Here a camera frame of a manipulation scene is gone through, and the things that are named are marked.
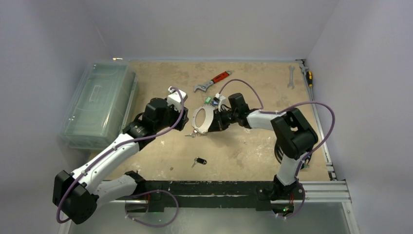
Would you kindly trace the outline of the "large white keyring with keys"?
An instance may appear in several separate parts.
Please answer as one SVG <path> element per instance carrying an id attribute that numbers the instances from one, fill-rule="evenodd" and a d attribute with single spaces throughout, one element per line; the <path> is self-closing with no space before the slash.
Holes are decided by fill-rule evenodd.
<path id="1" fill-rule="evenodd" d="M 204 137 L 212 125 L 216 105 L 213 104 L 214 96 L 208 96 L 204 103 L 193 111 L 190 123 L 192 131 L 186 137 Z"/>

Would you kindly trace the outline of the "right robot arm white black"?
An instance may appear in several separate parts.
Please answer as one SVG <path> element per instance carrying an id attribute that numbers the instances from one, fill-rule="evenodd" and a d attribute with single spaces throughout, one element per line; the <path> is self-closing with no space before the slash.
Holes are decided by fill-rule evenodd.
<path id="1" fill-rule="evenodd" d="M 290 199 L 298 186 L 300 168 L 319 140 L 315 130 L 298 108 L 276 114 L 249 108 L 241 93 L 232 94 L 228 99 L 230 108 L 214 110 L 208 131 L 221 132 L 234 123 L 247 129 L 274 131 L 276 145 L 283 156 L 272 188 L 266 195 L 271 200 Z"/>

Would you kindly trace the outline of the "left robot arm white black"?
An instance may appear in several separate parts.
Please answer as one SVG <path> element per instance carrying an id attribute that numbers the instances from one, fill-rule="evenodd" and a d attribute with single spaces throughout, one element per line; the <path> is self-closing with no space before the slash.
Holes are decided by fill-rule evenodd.
<path id="1" fill-rule="evenodd" d="M 110 181 L 105 178 L 157 137 L 183 130 L 188 122 L 186 99 L 180 93 L 176 95 L 152 98 L 144 112 L 127 124 L 106 149 L 72 172 L 62 170 L 55 176 L 52 203 L 57 207 L 57 223 L 81 224 L 103 204 L 123 196 L 144 196 L 144 179 L 137 172 L 127 172 Z"/>

